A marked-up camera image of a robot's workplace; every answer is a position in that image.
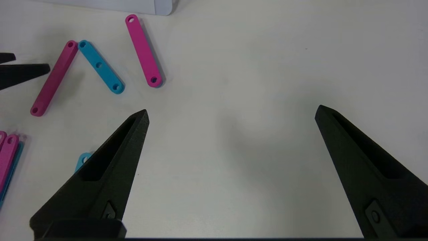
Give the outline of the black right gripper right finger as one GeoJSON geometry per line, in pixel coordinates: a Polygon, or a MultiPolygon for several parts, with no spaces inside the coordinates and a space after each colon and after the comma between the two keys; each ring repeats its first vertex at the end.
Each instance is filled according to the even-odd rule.
{"type": "Polygon", "coordinates": [[[426,239],[427,184],[338,111],[315,121],[364,238],[426,239]]]}

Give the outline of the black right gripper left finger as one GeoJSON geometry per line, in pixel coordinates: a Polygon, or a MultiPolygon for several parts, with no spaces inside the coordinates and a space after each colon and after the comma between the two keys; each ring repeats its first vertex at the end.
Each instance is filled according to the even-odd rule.
{"type": "Polygon", "coordinates": [[[31,217],[35,239],[122,239],[127,200],[149,127],[129,116],[31,217]]]}

